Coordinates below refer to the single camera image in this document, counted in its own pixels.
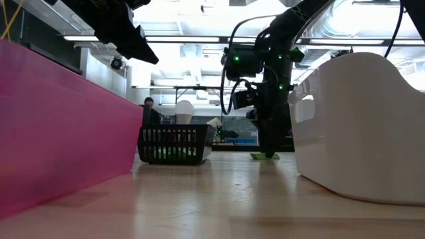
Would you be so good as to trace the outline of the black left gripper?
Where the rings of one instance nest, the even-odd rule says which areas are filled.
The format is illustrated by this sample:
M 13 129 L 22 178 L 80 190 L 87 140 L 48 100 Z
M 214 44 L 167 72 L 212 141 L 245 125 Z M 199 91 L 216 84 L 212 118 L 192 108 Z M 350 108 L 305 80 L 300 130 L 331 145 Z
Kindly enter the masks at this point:
M 157 64 L 159 59 L 144 38 L 142 27 L 133 24 L 133 11 L 148 5 L 151 0 L 108 0 L 108 3 L 99 26 L 99 41 L 114 44 L 128 60 L 134 58 Z

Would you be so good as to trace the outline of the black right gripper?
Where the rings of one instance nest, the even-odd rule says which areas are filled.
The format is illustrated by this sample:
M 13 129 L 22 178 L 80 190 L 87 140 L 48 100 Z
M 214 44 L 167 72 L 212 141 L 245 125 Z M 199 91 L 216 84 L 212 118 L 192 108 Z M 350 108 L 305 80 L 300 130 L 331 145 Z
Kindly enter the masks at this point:
M 226 47 L 222 56 L 221 90 L 224 81 L 234 83 L 230 99 L 226 104 L 221 100 L 221 110 L 228 115 L 234 110 L 231 95 L 243 90 L 256 90 L 258 102 L 251 106 L 247 118 L 258 126 L 260 152 L 265 158 L 271 158 L 279 149 L 283 123 L 289 117 L 288 94 L 291 85 L 292 64 L 303 58 L 303 52 L 297 48 L 286 49 L 280 46 L 254 46 L 233 44 Z M 265 123 L 274 123 L 270 128 L 270 141 Z

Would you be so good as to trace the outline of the black slotted plastic basket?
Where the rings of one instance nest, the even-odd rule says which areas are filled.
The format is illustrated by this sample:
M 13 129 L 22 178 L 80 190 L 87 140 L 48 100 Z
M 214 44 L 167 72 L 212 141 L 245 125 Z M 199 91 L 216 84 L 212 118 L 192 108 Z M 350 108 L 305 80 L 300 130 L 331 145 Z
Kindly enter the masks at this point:
M 140 160 L 156 165 L 199 165 L 211 154 L 215 129 L 207 124 L 145 125 L 140 128 L 137 149 Z M 188 160 L 153 160 L 149 147 L 193 147 L 197 156 Z

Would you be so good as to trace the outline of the white plastic bin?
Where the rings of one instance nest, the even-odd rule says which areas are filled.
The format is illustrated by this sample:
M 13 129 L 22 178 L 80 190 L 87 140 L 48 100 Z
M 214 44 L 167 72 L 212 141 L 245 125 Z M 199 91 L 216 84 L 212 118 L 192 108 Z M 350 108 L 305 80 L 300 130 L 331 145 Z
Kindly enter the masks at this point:
M 288 103 L 299 174 L 352 199 L 425 205 L 425 93 L 389 60 L 331 59 Z

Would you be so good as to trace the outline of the person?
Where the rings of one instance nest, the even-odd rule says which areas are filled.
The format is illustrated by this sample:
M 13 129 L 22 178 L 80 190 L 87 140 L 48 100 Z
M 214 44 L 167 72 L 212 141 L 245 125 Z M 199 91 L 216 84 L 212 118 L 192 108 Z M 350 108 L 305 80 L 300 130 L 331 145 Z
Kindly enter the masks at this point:
M 146 97 L 143 103 L 143 123 L 145 125 L 161 123 L 161 115 L 153 108 L 153 105 L 153 98 Z

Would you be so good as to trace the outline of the fluorescent ceiling light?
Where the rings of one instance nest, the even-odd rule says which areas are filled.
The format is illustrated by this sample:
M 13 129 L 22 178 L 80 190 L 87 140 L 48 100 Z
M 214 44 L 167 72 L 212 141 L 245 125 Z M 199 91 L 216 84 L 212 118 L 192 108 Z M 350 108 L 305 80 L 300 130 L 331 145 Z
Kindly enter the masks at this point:
M 95 36 L 87 36 L 87 35 L 78 35 L 78 36 L 71 36 L 66 35 L 63 36 L 64 40 L 67 41 L 73 41 L 73 42 L 98 42 L 98 38 Z

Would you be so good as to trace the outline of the white light bulb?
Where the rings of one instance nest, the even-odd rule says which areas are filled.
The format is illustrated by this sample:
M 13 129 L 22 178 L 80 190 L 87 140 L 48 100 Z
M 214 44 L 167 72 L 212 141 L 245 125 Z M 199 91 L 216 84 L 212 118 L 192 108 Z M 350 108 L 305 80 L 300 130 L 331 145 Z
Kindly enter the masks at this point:
M 195 113 L 195 107 L 188 100 L 182 100 L 175 105 L 175 116 L 178 124 L 190 124 Z

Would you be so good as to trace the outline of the pink plastic tray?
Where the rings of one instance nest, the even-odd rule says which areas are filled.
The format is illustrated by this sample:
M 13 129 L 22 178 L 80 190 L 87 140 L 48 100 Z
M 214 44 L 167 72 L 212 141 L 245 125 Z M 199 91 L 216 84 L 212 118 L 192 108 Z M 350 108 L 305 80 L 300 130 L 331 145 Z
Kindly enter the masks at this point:
M 141 107 L 0 40 L 0 220 L 129 170 Z

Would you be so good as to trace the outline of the black metal table frame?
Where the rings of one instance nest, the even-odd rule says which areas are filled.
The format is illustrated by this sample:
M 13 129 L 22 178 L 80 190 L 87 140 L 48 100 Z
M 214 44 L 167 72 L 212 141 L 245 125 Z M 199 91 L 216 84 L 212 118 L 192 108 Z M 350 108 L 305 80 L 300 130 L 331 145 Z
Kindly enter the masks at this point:
M 257 145 L 214 144 L 212 151 L 258 152 L 261 151 L 261 148 Z M 294 151 L 293 145 L 283 145 L 276 150 L 276 152 L 285 153 Z

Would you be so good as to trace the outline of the silver ventilation duct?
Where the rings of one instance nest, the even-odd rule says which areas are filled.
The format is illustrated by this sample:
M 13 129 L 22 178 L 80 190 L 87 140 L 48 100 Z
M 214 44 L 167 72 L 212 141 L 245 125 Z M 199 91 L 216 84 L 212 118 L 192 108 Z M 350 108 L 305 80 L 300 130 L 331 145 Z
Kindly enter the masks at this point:
M 306 28 L 301 36 L 305 44 L 299 46 L 305 57 L 295 64 L 297 69 L 315 68 L 331 59 L 335 51 L 353 50 L 367 44 L 367 40 L 359 36 L 364 23 L 360 18 L 361 6 L 354 2 L 335 0 Z

